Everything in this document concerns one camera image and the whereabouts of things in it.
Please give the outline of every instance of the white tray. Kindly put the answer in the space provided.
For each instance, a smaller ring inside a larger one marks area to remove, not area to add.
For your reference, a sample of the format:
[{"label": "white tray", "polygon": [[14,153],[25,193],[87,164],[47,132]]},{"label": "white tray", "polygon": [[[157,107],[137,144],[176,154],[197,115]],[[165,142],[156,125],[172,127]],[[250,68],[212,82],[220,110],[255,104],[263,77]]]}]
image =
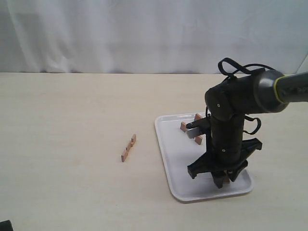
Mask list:
[{"label": "white tray", "polygon": [[195,113],[163,115],[155,120],[155,129],[163,158],[167,181],[172,195],[181,202],[194,202],[205,199],[221,198],[246,194],[253,189],[253,180],[244,169],[235,182],[224,184],[218,189],[210,173],[198,174],[192,179],[187,166],[205,153],[205,136],[201,145],[189,139],[180,130],[182,121],[190,123]]}]

